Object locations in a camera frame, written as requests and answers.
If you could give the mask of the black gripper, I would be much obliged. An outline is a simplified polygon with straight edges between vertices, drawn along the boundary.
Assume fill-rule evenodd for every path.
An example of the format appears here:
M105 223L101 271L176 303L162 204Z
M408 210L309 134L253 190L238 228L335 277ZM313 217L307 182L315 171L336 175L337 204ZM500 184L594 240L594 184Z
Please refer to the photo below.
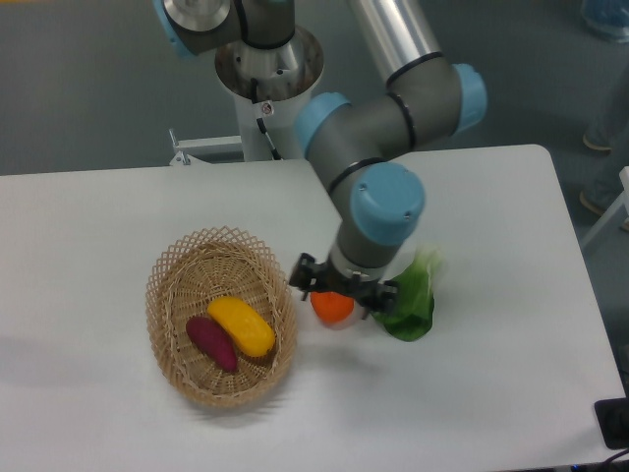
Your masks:
M363 320L371 315L392 315L399 295L399 284L394 280L379 282L362 272L342 272L332 264L318 263L308 253L298 257L291 270L289 285L301 292L302 301L314 292L334 292L361 300Z

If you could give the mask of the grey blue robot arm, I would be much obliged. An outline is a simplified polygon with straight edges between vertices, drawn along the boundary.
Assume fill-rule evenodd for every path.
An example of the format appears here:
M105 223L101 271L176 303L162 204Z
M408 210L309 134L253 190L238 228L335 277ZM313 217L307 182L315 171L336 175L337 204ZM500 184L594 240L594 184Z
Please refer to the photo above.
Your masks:
M444 58L416 1L350 3L386 87L359 106L340 93L312 95L322 52L297 25L291 1L157 1L153 8L172 47L184 56L213 52L222 85L247 102L244 153L305 159L340 215L325 262L301 255L291 285L391 314L400 289L384 273L426 200L397 159L479 123L487 107L482 77Z

